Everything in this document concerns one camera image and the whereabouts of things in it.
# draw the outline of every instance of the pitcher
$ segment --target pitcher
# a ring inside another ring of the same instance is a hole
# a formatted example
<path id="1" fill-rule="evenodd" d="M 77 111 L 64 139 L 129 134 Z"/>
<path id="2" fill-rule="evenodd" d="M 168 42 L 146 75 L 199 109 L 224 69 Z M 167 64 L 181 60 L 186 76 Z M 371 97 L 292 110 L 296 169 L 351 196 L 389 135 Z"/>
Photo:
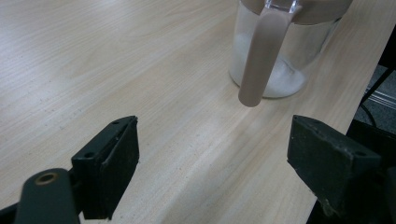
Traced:
<path id="1" fill-rule="evenodd" d="M 305 84 L 304 68 L 327 43 L 352 0 L 240 0 L 230 75 L 239 100 L 256 106 Z"/>

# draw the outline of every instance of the wooden table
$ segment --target wooden table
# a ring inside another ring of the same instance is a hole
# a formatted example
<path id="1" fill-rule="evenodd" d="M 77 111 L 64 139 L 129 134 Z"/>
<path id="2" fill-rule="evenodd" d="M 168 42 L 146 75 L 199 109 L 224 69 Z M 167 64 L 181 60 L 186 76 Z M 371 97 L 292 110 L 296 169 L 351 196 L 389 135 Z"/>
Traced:
<path id="1" fill-rule="evenodd" d="M 291 117 L 347 130 L 396 2 L 355 0 L 307 85 L 255 108 L 238 102 L 227 71 L 236 7 L 1 1 L 0 206 L 29 176 L 71 168 L 110 121 L 137 115 L 141 158 L 111 223 L 305 223 L 316 198 L 287 164 Z"/>

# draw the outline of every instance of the screw hole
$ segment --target screw hole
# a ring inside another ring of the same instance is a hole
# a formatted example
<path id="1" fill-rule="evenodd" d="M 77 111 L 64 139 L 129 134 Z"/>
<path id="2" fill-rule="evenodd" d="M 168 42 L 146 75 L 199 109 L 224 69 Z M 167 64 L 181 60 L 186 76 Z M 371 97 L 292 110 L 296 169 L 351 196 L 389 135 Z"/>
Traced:
<path id="1" fill-rule="evenodd" d="M 366 153 L 360 152 L 360 151 L 355 152 L 355 154 L 358 155 L 358 156 L 367 156 Z"/>
<path id="2" fill-rule="evenodd" d="M 55 179 L 58 177 L 56 173 L 46 173 L 41 175 L 39 178 L 35 180 L 35 183 L 37 185 L 48 185 L 49 183 L 52 183 L 55 181 Z"/>
<path id="3" fill-rule="evenodd" d="M 89 159 L 89 158 L 92 158 L 94 155 L 95 155 L 95 153 L 93 153 L 93 152 L 87 152 L 87 153 L 85 153 L 84 157 Z"/>

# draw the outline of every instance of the beige handle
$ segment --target beige handle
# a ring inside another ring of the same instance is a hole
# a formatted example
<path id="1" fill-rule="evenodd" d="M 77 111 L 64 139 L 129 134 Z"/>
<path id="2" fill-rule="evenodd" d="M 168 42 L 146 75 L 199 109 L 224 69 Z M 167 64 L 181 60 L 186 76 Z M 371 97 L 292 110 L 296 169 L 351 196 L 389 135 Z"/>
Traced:
<path id="1" fill-rule="evenodd" d="M 294 13 L 264 8 L 256 23 L 247 55 L 247 63 L 239 90 L 239 101 L 256 106 L 262 99 L 277 54 Z"/>

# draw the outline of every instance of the pitcher lid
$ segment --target pitcher lid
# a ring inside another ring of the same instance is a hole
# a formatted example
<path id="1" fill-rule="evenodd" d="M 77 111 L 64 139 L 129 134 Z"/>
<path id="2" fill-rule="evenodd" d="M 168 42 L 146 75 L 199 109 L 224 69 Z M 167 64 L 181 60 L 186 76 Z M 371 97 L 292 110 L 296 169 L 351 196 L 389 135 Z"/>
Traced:
<path id="1" fill-rule="evenodd" d="M 241 0 L 253 13 L 260 15 L 266 0 Z M 317 24 L 341 18 L 349 9 L 352 0 L 300 0 L 302 10 L 293 18 L 297 24 Z"/>

